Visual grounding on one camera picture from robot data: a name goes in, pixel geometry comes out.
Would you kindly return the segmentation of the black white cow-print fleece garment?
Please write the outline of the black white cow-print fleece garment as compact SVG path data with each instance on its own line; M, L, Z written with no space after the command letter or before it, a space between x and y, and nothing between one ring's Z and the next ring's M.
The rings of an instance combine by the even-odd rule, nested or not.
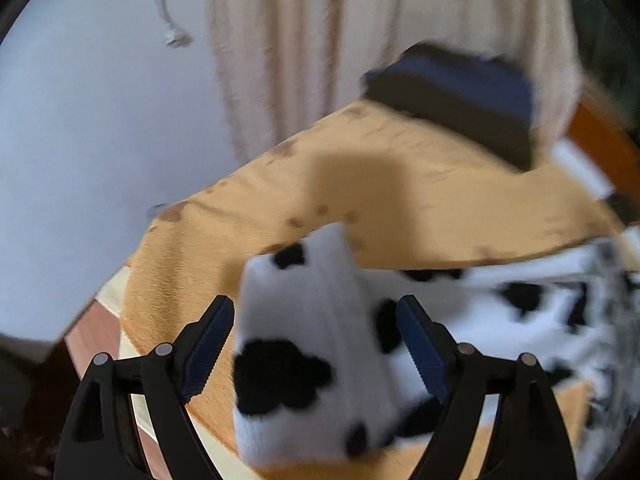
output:
M590 383L580 478L604 466L639 411L639 277L605 237L498 266L370 270L329 224L250 259L235 330L234 431L253 468L431 436L462 344L532 354L555 391Z

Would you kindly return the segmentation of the tan spotted bed blanket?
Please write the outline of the tan spotted bed blanket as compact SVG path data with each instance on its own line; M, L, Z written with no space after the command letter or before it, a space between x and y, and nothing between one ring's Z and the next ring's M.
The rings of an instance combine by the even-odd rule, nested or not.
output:
M175 337L248 258L332 222L360 266L446 268L546 256L622 222L570 142L515 170L442 127L358 101L163 211L127 263L123 356Z

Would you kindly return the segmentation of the wooden framed window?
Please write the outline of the wooden framed window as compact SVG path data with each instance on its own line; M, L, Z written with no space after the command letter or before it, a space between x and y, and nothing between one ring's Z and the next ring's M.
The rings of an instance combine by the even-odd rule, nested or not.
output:
M570 0L584 95L570 140L620 194L639 198L639 36L606 0Z

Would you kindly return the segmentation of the folded navy black knit sweater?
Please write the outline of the folded navy black knit sweater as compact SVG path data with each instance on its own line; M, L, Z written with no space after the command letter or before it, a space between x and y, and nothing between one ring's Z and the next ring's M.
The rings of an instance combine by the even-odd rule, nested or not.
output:
M369 100L459 133L518 170L533 167L532 87L501 58L419 42L363 84Z

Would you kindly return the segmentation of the beige left curtain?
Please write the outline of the beige left curtain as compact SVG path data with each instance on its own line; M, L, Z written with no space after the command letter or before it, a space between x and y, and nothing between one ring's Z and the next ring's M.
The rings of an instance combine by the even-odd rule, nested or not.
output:
M582 69L570 0L206 0L236 160L352 102L368 70L420 41L505 58L534 94L534 145L564 136Z

